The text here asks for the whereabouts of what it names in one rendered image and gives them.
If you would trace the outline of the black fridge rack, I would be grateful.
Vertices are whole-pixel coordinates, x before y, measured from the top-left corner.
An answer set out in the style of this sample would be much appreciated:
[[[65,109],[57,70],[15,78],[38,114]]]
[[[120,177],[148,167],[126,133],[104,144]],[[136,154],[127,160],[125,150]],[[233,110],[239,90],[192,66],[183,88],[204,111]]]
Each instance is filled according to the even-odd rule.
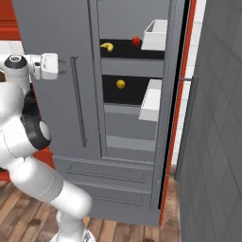
[[[102,76],[103,98],[105,103],[122,105],[141,105],[152,77],[133,76]],[[116,87],[116,81],[123,79],[126,83],[124,89]]]
[[[163,60],[164,51],[142,50],[141,45],[135,46],[131,40],[100,39],[101,44],[112,43],[113,51],[106,48],[100,50],[102,58]]]

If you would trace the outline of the open grey fridge door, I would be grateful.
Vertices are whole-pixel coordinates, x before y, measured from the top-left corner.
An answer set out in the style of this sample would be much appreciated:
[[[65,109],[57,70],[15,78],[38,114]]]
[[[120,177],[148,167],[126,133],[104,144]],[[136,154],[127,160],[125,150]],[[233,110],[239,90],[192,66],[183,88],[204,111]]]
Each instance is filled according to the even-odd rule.
[[[195,75],[181,242],[242,242],[242,0],[207,0]]]

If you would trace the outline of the grey fridge drawer front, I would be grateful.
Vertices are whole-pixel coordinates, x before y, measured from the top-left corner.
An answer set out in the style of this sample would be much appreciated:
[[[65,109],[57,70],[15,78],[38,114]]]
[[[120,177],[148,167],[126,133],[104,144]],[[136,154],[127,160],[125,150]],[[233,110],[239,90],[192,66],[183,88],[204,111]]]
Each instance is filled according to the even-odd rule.
[[[56,169],[70,182],[150,191],[150,167],[54,156]]]
[[[92,198],[93,206],[90,213],[92,217],[148,226],[155,226],[159,223],[159,214],[155,210],[150,209],[151,190],[143,191],[101,185],[87,185],[72,181],[71,183],[88,192],[90,196],[127,199],[142,201],[144,203],[144,206],[134,206]]]

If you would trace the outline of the red side panel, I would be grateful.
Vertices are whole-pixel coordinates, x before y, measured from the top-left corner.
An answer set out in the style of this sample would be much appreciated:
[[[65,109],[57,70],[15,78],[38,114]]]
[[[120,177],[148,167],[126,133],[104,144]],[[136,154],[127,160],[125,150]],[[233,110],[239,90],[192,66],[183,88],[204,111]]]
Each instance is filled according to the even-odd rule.
[[[164,205],[172,163],[172,156],[175,146],[175,138],[182,102],[182,89],[183,83],[185,81],[185,70],[188,60],[196,4],[197,0],[185,0],[184,14],[181,25],[181,42],[177,64],[178,71],[176,72],[175,76],[174,92],[171,105],[171,123],[169,124],[168,130],[168,138],[164,156],[164,171],[162,176],[161,193],[159,197],[159,209],[161,210],[159,225],[162,225],[163,223]]]

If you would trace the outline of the white fridge bin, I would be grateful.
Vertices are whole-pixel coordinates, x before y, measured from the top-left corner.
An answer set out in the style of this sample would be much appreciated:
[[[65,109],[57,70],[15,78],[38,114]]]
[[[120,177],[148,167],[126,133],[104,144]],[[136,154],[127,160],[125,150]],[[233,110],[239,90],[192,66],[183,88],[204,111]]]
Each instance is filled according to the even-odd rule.
[[[155,19],[144,31],[142,50],[165,51],[167,20]]]
[[[151,78],[141,105],[139,114],[140,120],[158,121],[160,99],[161,99],[162,81]]]

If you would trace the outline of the closed grey fridge door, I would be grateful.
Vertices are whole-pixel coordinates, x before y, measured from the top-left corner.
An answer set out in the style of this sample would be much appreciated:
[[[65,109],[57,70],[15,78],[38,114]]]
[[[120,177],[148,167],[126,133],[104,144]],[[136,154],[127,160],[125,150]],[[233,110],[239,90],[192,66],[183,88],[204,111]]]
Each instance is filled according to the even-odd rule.
[[[33,83],[42,119],[52,133],[55,156],[101,157],[95,103],[95,74],[87,0],[12,0],[27,54],[56,53],[66,74]],[[70,57],[78,56],[80,92],[87,147],[82,147]]]

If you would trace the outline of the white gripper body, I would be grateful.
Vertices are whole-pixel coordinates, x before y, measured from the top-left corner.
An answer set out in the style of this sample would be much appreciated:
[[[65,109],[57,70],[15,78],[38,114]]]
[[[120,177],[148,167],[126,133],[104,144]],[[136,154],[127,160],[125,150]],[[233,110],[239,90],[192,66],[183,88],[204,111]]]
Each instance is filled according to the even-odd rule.
[[[59,60],[56,53],[44,53],[41,60],[43,79],[57,79],[59,75]]]

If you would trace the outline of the grey fridge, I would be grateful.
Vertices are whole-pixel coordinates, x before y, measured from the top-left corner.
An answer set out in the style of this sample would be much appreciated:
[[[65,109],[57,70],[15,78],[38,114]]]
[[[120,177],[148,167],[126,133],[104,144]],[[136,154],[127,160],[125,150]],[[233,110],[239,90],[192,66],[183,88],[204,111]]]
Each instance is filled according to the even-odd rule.
[[[153,169],[150,209],[159,214],[164,156],[171,120],[185,0],[87,0],[95,74],[101,157],[87,159]],[[167,20],[163,60],[102,58],[100,39],[144,38],[155,19]],[[152,77],[162,81],[158,121],[140,120],[141,105],[105,103],[102,76]]]

